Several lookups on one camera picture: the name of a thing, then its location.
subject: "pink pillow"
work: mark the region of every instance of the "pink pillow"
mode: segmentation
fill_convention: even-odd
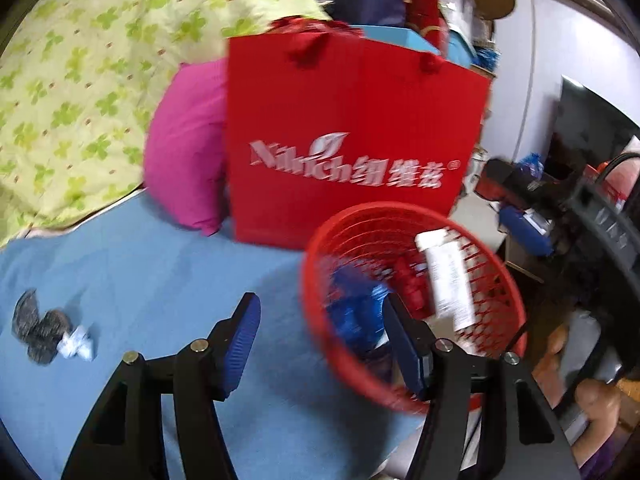
[[[181,225],[211,235],[224,218],[226,58],[182,64],[145,147],[145,185]]]

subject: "red gift bag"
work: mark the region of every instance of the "red gift bag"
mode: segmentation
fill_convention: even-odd
[[[449,213],[488,79],[335,30],[232,38],[228,70],[238,240],[303,249],[330,216],[375,200]]]

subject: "laundry basket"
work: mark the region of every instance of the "laundry basket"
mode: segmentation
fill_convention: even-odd
[[[309,328],[330,367],[346,384],[376,403],[411,413],[425,413],[421,402],[405,388],[394,388],[377,378],[336,335],[326,313],[335,299],[331,274],[339,265],[358,266],[380,279],[400,256],[412,263],[417,274],[424,272],[422,255],[415,247],[415,235],[445,228],[459,241],[465,253],[476,310],[475,325],[457,332],[488,356],[500,354],[524,323],[525,314],[518,289],[500,260],[465,228],[444,216],[415,205],[399,202],[370,202],[345,209],[321,225],[309,242],[302,273],[304,313]],[[523,355],[526,335],[513,350]],[[476,396],[471,408],[479,407]]]

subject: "blue fabric surface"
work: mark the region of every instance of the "blue fabric surface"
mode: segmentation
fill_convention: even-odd
[[[367,478],[420,423],[342,386],[300,310],[302,254],[238,244],[226,224],[209,238],[171,224],[146,194],[75,232],[18,240],[0,254],[0,418],[42,480],[58,480],[76,436],[123,352],[172,354],[207,336],[245,291],[262,322],[239,388],[216,409],[239,478]],[[11,333],[28,288],[40,313],[64,310],[90,329],[96,359],[27,359]],[[184,477],[172,398],[163,399],[172,479]]]

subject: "yellow floral bedsheet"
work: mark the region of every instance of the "yellow floral bedsheet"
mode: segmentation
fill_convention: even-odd
[[[0,245],[136,188],[145,131],[180,62],[313,0],[40,0],[0,58]]]

